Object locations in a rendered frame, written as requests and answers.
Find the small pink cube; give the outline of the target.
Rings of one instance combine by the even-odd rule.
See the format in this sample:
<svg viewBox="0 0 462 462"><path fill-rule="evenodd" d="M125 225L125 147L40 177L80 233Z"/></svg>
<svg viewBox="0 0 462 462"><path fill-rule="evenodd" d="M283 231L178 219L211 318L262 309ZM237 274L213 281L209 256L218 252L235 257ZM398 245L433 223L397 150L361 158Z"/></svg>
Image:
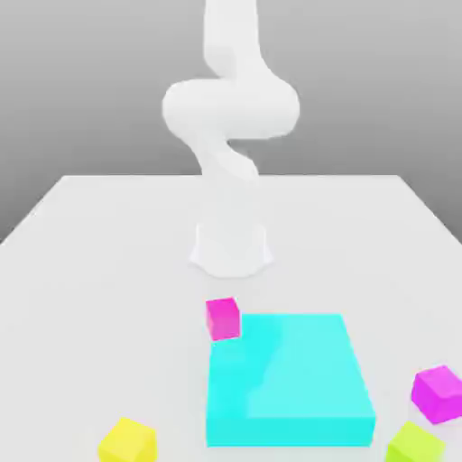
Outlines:
<svg viewBox="0 0 462 462"><path fill-rule="evenodd" d="M234 298L206 301L208 332L213 341L240 337L241 314Z"/></svg>

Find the small yellow cube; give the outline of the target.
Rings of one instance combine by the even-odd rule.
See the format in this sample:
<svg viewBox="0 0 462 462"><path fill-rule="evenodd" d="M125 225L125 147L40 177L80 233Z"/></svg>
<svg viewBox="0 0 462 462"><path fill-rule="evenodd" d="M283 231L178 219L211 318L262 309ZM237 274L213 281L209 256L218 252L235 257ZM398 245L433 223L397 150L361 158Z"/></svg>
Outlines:
<svg viewBox="0 0 462 462"><path fill-rule="evenodd" d="M142 423L121 418L99 443L99 462L156 462L156 432Z"/></svg>

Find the small magenta cube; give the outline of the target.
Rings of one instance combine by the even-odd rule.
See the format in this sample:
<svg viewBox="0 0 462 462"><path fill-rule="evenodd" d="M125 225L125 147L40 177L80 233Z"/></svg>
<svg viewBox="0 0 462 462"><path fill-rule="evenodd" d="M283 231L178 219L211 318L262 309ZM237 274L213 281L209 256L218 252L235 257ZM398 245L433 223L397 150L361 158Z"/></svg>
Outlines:
<svg viewBox="0 0 462 462"><path fill-rule="evenodd" d="M462 379L446 365L418 372L411 401L432 424L462 417Z"/></svg>

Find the small lime green cube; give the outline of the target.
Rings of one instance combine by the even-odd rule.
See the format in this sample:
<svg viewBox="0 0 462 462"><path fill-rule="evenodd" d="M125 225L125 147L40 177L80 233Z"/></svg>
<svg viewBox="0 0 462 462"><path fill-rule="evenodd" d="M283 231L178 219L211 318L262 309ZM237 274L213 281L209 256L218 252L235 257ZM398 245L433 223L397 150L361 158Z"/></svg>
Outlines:
<svg viewBox="0 0 462 462"><path fill-rule="evenodd" d="M387 447L385 462L442 462L446 444L406 421Z"/></svg>

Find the large cyan box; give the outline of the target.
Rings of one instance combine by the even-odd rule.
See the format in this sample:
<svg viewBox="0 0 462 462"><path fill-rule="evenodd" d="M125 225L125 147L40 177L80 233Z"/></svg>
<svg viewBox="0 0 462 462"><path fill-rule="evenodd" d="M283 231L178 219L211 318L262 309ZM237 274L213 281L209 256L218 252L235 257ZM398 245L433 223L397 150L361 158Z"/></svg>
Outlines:
<svg viewBox="0 0 462 462"><path fill-rule="evenodd" d="M368 447L375 412L339 314L244 314L212 344L208 447Z"/></svg>

